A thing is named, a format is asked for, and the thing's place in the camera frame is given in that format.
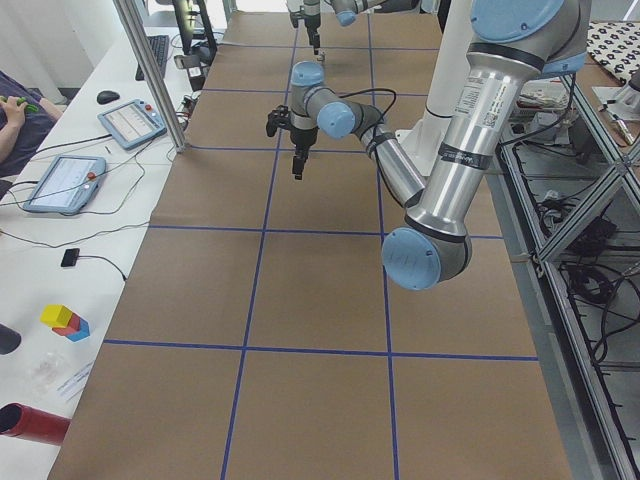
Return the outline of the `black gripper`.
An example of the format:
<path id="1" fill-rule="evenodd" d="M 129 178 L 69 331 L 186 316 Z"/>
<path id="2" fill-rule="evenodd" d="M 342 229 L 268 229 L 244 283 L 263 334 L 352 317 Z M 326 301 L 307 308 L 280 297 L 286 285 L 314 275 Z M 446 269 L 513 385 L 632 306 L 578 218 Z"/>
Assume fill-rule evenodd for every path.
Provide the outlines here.
<path id="1" fill-rule="evenodd" d="M 292 175 L 295 180 L 302 180 L 306 164 L 305 156 L 309 155 L 311 147 L 317 141 L 317 128 L 301 129 L 292 127 L 290 140 L 295 147 L 295 155 L 292 160 Z"/>
<path id="2" fill-rule="evenodd" d="M 309 44 L 312 45 L 315 55 L 320 51 L 320 34 L 321 17 L 319 15 L 306 16 L 304 19 L 305 28 L 308 35 Z"/>

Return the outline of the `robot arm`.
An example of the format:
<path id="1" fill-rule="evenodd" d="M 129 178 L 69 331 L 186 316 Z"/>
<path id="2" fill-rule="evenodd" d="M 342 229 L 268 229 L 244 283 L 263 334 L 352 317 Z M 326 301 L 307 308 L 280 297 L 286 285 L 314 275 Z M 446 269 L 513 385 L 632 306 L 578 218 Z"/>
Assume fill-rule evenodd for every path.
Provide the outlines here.
<path id="1" fill-rule="evenodd" d="M 313 53 L 318 56 L 322 53 L 321 37 L 321 4 L 320 0 L 286 1 L 289 19 L 292 26 L 297 29 L 302 23 L 307 32 L 309 45 Z M 343 26 L 353 24 L 357 16 L 369 10 L 377 10 L 381 13 L 395 13 L 415 9 L 420 1 L 412 0 L 330 0 L 326 1 L 330 10 L 335 14 L 338 23 Z"/>
<path id="2" fill-rule="evenodd" d="M 577 72 L 586 57 L 587 1 L 454 1 L 446 18 L 427 110 L 438 146 L 414 162 L 374 106 L 339 97 L 321 65 L 291 71 L 289 118 L 302 168 L 319 133 L 357 137 L 404 208 L 405 226 L 382 246 L 387 275 L 423 290 L 460 274 L 472 245 L 464 220 L 523 86 Z"/>

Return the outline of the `seated person's hand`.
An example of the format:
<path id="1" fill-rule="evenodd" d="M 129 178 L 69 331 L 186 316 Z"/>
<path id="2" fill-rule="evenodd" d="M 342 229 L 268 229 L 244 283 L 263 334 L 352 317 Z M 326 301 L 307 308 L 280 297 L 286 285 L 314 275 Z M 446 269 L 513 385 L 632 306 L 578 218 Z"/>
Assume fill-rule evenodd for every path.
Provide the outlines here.
<path id="1" fill-rule="evenodd" d="M 25 102 L 14 96 L 2 97 L 1 108 L 3 109 L 8 127 L 20 129 L 25 122 Z"/>

